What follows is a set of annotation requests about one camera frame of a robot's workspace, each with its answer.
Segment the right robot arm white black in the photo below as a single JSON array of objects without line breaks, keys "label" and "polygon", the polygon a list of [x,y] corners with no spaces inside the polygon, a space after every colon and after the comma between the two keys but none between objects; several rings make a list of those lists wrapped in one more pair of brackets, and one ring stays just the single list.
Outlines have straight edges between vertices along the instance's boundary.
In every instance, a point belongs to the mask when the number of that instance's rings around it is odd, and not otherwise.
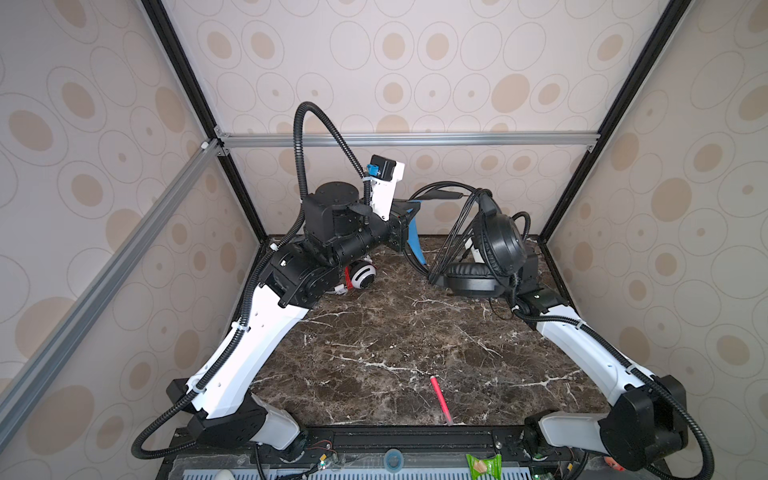
[{"label": "right robot arm white black", "polygon": [[511,310],[565,352],[610,405],[605,415],[543,414],[534,426],[548,445],[604,454],[626,470],[646,470],[667,479],[669,473],[657,467],[657,462],[695,441],[701,465],[694,476],[713,477],[711,444],[687,410],[681,382],[637,364],[577,317],[572,307],[543,291],[514,294]]}]

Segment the black blue headphones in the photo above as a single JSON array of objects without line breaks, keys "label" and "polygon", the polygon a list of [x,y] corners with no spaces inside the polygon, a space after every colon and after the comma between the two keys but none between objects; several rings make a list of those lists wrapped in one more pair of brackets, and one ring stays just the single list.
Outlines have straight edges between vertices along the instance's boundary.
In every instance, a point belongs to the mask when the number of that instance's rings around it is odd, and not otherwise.
[{"label": "black blue headphones", "polygon": [[433,261],[424,257],[414,221],[405,258],[428,283],[454,295],[480,299],[515,295],[528,259],[526,240],[532,225],[528,212],[507,215],[490,190],[456,181],[427,184],[408,203],[418,207],[428,200],[461,198],[465,203]]}]

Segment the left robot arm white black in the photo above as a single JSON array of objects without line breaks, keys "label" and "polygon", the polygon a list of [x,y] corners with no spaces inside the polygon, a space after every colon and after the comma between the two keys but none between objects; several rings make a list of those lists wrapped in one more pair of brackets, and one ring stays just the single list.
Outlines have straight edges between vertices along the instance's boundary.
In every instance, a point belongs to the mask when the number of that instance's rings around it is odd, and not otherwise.
[{"label": "left robot arm white black", "polygon": [[[303,145],[308,113],[346,155],[360,188],[336,181],[309,192]],[[349,265],[383,245],[403,250],[418,207],[394,198],[403,164],[374,155],[363,167],[313,102],[297,107],[293,151],[301,199],[294,225],[258,261],[246,282],[239,317],[212,357],[186,383],[169,387],[172,406],[138,434],[133,457],[151,460],[199,445],[233,449],[247,443],[268,445],[287,458],[299,456],[301,427],[290,414],[254,395],[251,383],[284,336],[348,278]]]}]

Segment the white black headphones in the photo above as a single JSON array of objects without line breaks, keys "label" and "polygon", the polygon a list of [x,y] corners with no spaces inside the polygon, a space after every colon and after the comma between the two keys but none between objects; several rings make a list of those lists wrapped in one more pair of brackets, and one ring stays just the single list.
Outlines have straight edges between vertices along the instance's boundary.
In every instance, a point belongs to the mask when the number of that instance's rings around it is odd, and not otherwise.
[{"label": "white black headphones", "polygon": [[332,292],[343,295],[352,290],[367,289],[375,280],[377,270],[369,256],[353,261],[342,272],[341,283]]}]

